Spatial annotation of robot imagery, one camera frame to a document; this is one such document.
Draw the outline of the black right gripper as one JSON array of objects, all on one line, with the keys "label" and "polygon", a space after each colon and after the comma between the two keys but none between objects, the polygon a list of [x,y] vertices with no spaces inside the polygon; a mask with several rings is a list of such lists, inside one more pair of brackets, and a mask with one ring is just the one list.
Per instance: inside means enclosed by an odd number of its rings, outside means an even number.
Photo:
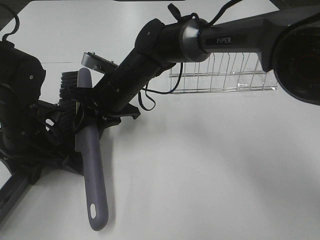
[{"label": "black right gripper", "polygon": [[106,117],[118,118],[129,102],[160,71],[148,57],[126,57],[93,87],[76,87],[74,99]]}]

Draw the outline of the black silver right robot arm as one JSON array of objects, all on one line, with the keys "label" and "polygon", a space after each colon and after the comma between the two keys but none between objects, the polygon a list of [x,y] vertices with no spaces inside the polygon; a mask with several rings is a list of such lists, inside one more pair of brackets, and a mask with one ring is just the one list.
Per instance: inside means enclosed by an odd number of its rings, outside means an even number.
[{"label": "black silver right robot arm", "polygon": [[133,50],[118,66],[102,61],[104,77],[93,88],[69,87],[73,100],[108,118],[132,116],[132,98],[153,78],[177,63],[205,61],[212,53],[256,53],[264,72],[273,71],[295,99],[320,103],[320,7],[288,8],[211,24],[177,16],[166,25],[149,21]]}]

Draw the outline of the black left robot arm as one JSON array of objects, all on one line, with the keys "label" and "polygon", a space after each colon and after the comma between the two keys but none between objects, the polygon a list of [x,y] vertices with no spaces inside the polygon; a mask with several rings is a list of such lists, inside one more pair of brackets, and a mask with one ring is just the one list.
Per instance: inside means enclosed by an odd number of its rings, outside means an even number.
[{"label": "black left robot arm", "polygon": [[72,123],[76,103],[40,100],[46,70],[34,56],[0,43],[0,160],[35,183],[44,167],[82,174]]}]

